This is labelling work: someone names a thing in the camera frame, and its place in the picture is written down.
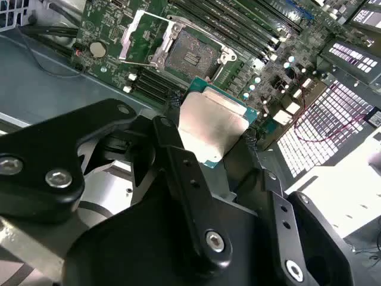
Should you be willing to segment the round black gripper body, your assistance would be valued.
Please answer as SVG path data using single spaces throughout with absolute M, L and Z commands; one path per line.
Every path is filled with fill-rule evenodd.
M 86 231 L 65 285 L 261 285 L 273 280 L 273 196 L 253 213 L 214 198 L 203 176 L 159 176 L 143 200 Z

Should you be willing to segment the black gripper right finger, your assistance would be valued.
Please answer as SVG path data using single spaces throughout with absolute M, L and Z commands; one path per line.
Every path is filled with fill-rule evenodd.
M 261 284 L 356 284 L 347 244 L 307 196 L 284 195 L 277 176 L 261 165 L 248 134 L 238 140 L 238 204 L 257 215 Z

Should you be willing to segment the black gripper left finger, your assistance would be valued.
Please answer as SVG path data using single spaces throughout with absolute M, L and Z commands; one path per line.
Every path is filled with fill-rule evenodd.
M 195 155 L 166 116 L 147 119 L 107 99 L 1 137 L 1 213 L 61 222 L 75 210 L 85 176 L 126 157 L 143 199 L 86 234 L 74 251 L 115 265 L 132 243 L 138 255 L 169 248 L 198 269 L 225 269 L 232 244 Z

